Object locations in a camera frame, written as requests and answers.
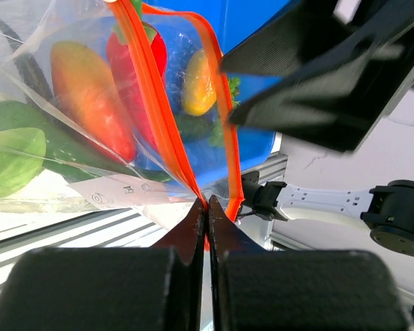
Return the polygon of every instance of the red bell pepper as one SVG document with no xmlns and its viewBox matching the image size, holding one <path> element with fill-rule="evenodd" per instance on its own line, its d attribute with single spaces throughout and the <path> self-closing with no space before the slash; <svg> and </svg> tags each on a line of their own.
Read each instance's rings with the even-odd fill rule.
<svg viewBox="0 0 414 331">
<path fill-rule="evenodd" d="M 141 17 L 141 1 L 132 0 Z M 167 50 L 161 35 L 149 24 L 143 22 L 144 29 L 149 38 L 150 47 L 157 63 L 158 71 L 163 84 L 166 84 Z M 146 109 L 139 91 L 137 75 L 133 67 L 132 59 L 122 34 L 111 34 L 106 46 L 106 54 L 109 60 L 112 75 L 117 84 L 119 96 L 132 117 L 133 124 L 142 139 L 157 151 L 157 144 L 152 134 Z"/>
</svg>

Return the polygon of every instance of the green vegetable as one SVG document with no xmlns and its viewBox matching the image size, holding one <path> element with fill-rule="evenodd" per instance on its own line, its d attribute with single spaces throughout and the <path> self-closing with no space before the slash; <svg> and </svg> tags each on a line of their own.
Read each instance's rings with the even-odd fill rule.
<svg viewBox="0 0 414 331">
<path fill-rule="evenodd" d="M 175 115 L 179 135 L 184 143 L 207 138 L 213 129 L 212 121 L 187 114 Z"/>
<path fill-rule="evenodd" d="M 75 183 L 100 176 L 64 162 L 73 162 L 137 177 L 131 169 L 106 158 L 91 146 L 70 136 L 68 132 L 47 120 L 41 112 L 41 110 L 35 110 L 18 101 L 2 101 L 0 102 L 0 131 L 14 128 L 38 128 L 42 130 L 46 136 L 47 146 L 46 160 L 43 166 L 61 174 L 69 182 Z M 153 181 L 165 182 L 171 180 L 171 177 L 163 171 L 138 170 L 138 172 L 144 178 Z"/>
<path fill-rule="evenodd" d="M 239 95 L 240 85 L 241 79 L 239 77 L 228 79 L 228 87 L 230 88 L 234 108 L 239 105 L 239 102 L 236 101 L 235 98 Z M 212 147 L 224 147 L 224 131 L 222 130 L 222 122 L 219 117 L 216 118 L 215 123 L 213 124 L 212 134 L 208 140 L 208 143 Z"/>
<path fill-rule="evenodd" d="M 11 50 L 16 52 L 23 43 L 20 36 L 2 19 L 0 19 L 0 31 L 4 36 L 7 36 L 6 41 L 8 42 Z M 16 59 L 14 59 L 14 63 L 21 78 L 27 86 L 33 89 L 45 100 L 53 100 L 54 96 L 52 95 L 48 81 L 43 74 L 43 70 L 31 54 L 24 53 L 19 55 Z M 30 97 L 26 97 L 26 99 L 30 105 L 36 107 L 35 102 Z"/>
<path fill-rule="evenodd" d="M 36 128 L 0 131 L 0 198 L 29 184 L 41 171 L 46 138 Z"/>
<path fill-rule="evenodd" d="M 143 0 L 130 0 L 132 6 L 135 8 L 135 11 L 138 14 L 139 19 L 143 17 Z M 152 44 L 153 39 L 157 36 L 158 32 L 148 23 L 142 22 L 144 31 L 146 31 L 147 39 L 149 40 L 149 43 Z M 115 24 L 112 28 L 112 32 L 114 32 L 118 37 L 118 42 L 121 45 L 127 45 L 126 38 L 121 31 L 121 28 L 118 24 Z"/>
</svg>

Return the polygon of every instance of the plastic bag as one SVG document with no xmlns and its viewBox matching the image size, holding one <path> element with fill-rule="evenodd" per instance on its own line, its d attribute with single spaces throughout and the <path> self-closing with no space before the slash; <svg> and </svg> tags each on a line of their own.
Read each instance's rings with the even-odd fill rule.
<svg viewBox="0 0 414 331">
<path fill-rule="evenodd" d="M 8 0 L 0 38 L 11 49 L 0 52 L 0 96 L 9 96 L 0 97 L 0 203 L 37 211 L 56 201 L 71 212 L 205 203 L 228 176 L 235 218 L 233 104 L 205 19 L 147 5 L 141 15 L 130 0 Z M 63 182 L 40 181 L 46 172 Z"/>
</svg>

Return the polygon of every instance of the orange zipper seal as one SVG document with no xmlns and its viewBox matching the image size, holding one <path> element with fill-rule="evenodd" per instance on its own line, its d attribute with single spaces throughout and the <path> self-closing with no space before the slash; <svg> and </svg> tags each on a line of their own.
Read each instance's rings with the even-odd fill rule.
<svg viewBox="0 0 414 331">
<path fill-rule="evenodd" d="M 228 187 L 230 190 L 230 202 L 226 214 L 229 219 L 234 221 L 239 212 L 241 203 L 244 201 L 244 193 L 242 191 L 241 163 L 239 161 L 237 131 L 234 126 L 230 126 L 227 122 L 228 115 L 233 109 L 233 103 L 228 87 L 227 76 L 219 73 L 218 63 L 221 61 L 222 53 L 215 31 L 205 18 L 195 12 L 167 12 L 143 3 L 143 13 L 183 17 L 193 24 L 199 34 L 210 68 L 213 87 L 216 91 L 218 112 L 221 117 L 222 129 L 224 131 L 224 142 L 228 163 Z"/>
<path fill-rule="evenodd" d="M 112 10 L 128 43 L 138 86 L 159 154 L 169 170 L 201 199 L 207 210 L 208 203 L 199 189 L 190 166 L 142 22 L 130 0 L 111 1 L 106 4 Z"/>
</svg>

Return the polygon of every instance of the green leaf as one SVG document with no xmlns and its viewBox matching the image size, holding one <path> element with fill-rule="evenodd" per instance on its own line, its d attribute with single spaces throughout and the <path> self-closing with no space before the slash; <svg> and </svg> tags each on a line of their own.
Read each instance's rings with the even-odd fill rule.
<svg viewBox="0 0 414 331">
<path fill-rule="evenodd" d="M 152 45 L 153 39 L 155 39 L 158 32 L 149 23 L 146 22 L 143 22 L 143 28 L 144 31 L 146 31 L 147 40 L 149 40 L 149 45 Z"/>
<path fill-rule="evenodd" d="M 175 121 L 184 143 L 205 139 L 213 130 L 213 122 L 202 116 L 181 113 L 175 115 Z"/>
<path fill-rule="evenodd" d="M 0 131 L 0 198 L 24 188 L 41 171 L 44 132 L 36 128 Z"/>
<path fill-rule="evenodd" d="M 137 14 L 139 16 L 139 19 L 143 16 L 143 1 L 142 0 L 130 0 L 132 6 L 135 7 L 135 10 L 137 11 Z"/>
<path fill-rule="evenodd" d="M 239 86 L 241 85 L 241 79 L 239 77 L 228 78 L 228 87 L 230 88 L 230 94 L 233 101 L 233 107 L 236 107 L 239 103 L 235 101 L 235 98 L 239 95 Z"/>
<path fill-rule="evenodd" d="M 208 139 L 208 144 L 212 147 L 224 147 L 224 131 L 222 130 L 222 122 L 219 117 L 215 119 L 213 124 L 212 135 Z"/>
</svg>

